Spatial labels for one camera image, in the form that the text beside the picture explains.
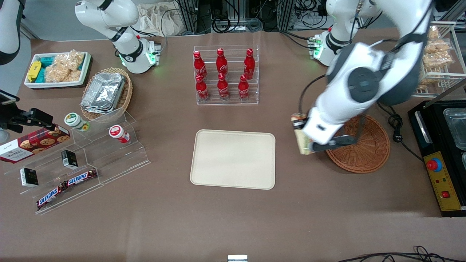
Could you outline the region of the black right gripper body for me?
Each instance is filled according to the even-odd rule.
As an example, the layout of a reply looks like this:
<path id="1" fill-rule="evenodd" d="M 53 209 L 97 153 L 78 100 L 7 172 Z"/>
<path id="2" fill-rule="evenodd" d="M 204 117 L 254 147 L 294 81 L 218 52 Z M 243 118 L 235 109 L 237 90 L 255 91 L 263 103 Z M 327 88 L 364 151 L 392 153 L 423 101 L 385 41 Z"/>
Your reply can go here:
<path id="1" fill-rule="evenodd" d="M 23 126 L 33 126 L 33 123 L 28 118 L 31 113 L 32 109 L 24 111 L 17 108 L 17 106 L 1 106 L 0 127 L 4 130 L 22 133 Z"/>

